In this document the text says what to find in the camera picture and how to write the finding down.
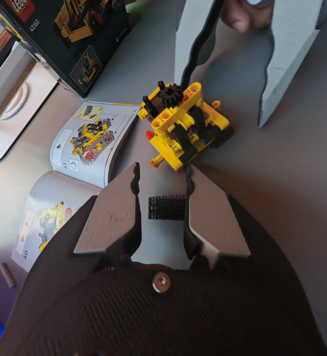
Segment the yellow lego bulldozer model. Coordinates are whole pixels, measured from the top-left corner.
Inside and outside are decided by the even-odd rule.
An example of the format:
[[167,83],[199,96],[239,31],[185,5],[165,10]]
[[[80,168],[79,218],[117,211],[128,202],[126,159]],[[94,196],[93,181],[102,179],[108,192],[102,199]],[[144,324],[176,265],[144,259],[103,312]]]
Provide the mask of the yellow lego bulldozer model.
[[230,122],[220,113],[220,101],[204,101],[201,84],[183,90],[163,81],[149,96],[143,96],[138,117],[151,123],[145,136],[158,155],[149,161],[157,169],[166,161],[176,172],[186,166],[215,140]]

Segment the black lego track strip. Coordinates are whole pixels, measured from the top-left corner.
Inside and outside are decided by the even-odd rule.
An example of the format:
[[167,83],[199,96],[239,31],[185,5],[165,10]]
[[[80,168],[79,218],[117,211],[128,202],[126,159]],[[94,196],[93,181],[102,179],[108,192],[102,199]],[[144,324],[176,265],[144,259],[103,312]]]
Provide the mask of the black lego track strip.
[[186,200],[187,195],[149,197],[148,219],[183,221]]
[[215,140],[211,143],[210,145],[211,148],[213,149],[219,148],[221,145],[227,142],[233,135],[234,135],[234,129],[232,126],[229,125],[221,133],[218,134]]

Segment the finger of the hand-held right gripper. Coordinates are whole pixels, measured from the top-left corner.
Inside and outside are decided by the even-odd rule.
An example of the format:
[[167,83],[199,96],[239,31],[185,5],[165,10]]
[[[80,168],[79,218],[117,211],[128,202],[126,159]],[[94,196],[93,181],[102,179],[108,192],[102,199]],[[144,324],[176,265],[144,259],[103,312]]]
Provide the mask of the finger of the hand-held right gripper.
[[274,1],[270,29],[272,55],[265,69],[258,126],[263,127],[280,103],[294,75],[317,37],[321,0]]
[[195,68],[209,59],[225,0],[179,1],[174,82],[185,90]]

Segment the person's right hand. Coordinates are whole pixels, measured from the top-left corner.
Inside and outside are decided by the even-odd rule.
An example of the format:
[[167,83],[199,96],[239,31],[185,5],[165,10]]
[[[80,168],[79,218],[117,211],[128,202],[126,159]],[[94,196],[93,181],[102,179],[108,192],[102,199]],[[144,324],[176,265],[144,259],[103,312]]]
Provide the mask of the person's right hand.
[[271,22],[273,4],[253,5],[245,0],[227,0],[221,20],[229,28],[239,33],[247,33],[252,29],[263,29]]

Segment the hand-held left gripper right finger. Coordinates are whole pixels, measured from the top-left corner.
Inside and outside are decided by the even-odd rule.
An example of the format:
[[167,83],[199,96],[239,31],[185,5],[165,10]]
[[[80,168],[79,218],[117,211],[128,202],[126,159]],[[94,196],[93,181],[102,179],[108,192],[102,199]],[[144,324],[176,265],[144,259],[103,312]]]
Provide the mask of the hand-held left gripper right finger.
[[189,260],[202,257],[210,270],[222,257],[251,255],[226,193],[198,168],[186,170],[184,248]]

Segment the lego instruction booklet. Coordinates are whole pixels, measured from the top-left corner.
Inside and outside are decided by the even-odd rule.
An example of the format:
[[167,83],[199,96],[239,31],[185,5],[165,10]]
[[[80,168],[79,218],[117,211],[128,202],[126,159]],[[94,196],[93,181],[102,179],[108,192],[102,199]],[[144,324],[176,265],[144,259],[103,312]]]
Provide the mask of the lego instruction booklet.
[[85,102],[56,136],[52,170],[33,185],[12,256],[29,272],[59,229],[110,180],[139,105]]

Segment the white stand base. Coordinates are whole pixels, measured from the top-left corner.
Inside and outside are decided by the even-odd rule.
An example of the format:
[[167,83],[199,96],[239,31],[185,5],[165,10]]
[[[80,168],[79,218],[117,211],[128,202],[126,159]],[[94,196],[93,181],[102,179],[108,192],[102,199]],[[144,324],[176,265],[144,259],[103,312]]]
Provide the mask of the white stand base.
[[36,64],[0,117],[0,161],[18,141],[56,85],[57,80],[41,64]]

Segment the small wooden stick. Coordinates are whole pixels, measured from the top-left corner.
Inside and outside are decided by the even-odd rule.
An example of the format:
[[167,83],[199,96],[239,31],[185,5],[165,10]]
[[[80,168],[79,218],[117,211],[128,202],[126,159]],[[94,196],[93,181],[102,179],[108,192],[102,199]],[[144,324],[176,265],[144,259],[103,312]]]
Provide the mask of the small wooden stick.
[[6,284],[8,285],[8,287],[9,288],[15,287],[16,282],[10,272],[8,265],[5,262],[0,263],[0,272],[5,280]]

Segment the black lego set box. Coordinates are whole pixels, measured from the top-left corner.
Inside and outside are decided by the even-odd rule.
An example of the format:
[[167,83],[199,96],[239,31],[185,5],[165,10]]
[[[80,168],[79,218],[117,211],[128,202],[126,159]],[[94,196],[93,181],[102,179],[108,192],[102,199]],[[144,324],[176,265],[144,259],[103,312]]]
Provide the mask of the black lego set box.
[[130,32],[123,0],[0,0],[0,20],[82,98]]

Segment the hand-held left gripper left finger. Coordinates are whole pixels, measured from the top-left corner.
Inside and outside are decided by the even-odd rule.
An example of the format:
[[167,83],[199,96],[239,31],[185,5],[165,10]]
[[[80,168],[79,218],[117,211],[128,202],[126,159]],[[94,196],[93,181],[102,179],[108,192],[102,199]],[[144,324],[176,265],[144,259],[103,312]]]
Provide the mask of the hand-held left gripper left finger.
[[141,244],[140,165],[134,162],[98,194],[75,254],[132,256]]

